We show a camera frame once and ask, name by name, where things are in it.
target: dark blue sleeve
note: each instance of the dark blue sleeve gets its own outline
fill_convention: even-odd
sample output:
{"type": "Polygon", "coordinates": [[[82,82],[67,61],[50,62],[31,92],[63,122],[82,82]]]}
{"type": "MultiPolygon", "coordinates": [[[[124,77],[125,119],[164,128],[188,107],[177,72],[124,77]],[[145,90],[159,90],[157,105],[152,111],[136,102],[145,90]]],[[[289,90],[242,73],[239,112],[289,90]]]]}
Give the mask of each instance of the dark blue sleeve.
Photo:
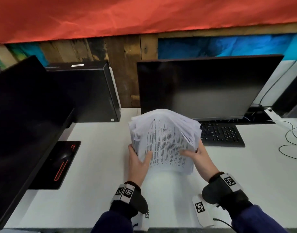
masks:
{"type": "Polygon", "coordinates": [[[232,226],[238,233],[287,233],[257,205],[243,210],[232,220],[232,226]]]}
{"type": "Polygon", "coordinates": [[[107,211],[101,215],[91,233],[132,233],[133,226],[129,219],[116,211],[107,211]]]}

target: qr code-like marker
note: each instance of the qr code-like marker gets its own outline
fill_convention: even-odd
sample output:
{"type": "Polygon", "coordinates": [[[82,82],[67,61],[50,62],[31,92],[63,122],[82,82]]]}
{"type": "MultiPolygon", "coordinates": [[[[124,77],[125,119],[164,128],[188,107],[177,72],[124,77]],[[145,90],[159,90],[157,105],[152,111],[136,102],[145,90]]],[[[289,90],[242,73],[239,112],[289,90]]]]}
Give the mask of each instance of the qr code-like marker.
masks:
{"type": "Polygon", "coordinates": [[[205,207],[203,206],[202,202],[196,203],[195,206],[197,209],[197,213],[201,213],[205,211],[205,207]]]}
{"type": "Polygon", "coordinates": [[[131,198],[132,192],[133,192],[133,190],[126,188],[124,193],[123,193],[123,196],[131,198]]]}
{"type": "Polygon", "coordinates": [[[123,193],[124,187],[119,187],[115,194],[123,193]]]}
{"type": "Polygon", "coordinates": [[[145,218],[149,218],[149,209],[148,209],[147,212],[145,213],[145,218]]]}
{"type": "Polygon", "coordinates": [[[228,186],[232,186],[236,184],[235,181],[230,176],[224,178],[224,180],[228,184],[228,186]]]}

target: person's left hand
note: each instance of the person's left hand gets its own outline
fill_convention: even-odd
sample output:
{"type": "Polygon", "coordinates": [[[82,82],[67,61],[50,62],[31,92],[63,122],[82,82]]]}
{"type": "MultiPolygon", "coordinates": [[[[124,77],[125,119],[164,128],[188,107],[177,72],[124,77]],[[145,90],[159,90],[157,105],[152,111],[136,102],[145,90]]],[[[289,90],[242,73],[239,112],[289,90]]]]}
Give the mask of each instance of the person's left hand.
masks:
{"type": "Polygon", "coordinates": [[[132,144],[128,146],[129,148],[129,173],[128,181],[133,181],[139,187],[141,187],[144,178],[147,174],[151,158],[153,153],[151,151],[147,152],[144,162],[139,160],[139,157],[135,153],[132,144]]]}

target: red paper covering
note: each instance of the red paper covering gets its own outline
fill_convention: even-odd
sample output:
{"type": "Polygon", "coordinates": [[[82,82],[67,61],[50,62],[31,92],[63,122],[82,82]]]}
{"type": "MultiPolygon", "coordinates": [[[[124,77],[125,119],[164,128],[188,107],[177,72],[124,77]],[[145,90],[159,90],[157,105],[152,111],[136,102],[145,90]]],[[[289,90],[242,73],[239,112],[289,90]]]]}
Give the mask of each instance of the red paper covering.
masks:
{"type": "Polygon", "coordinates": [[[297,0],[0,0],[0,43],[297,22],[297,0]]]}

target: black monitor base with red accent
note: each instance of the black monitor base with red accent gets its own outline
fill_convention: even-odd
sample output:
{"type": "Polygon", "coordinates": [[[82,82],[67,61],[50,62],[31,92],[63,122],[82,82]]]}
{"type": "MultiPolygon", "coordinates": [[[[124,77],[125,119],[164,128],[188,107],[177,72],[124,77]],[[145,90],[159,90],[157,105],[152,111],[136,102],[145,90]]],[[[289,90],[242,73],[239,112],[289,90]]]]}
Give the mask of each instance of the black monitor base with red accent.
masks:
{"type": "Polygon", "coordinates": [[[58,141],[29,189],[59,189],[80,145],[80,141],[58,141]]]}

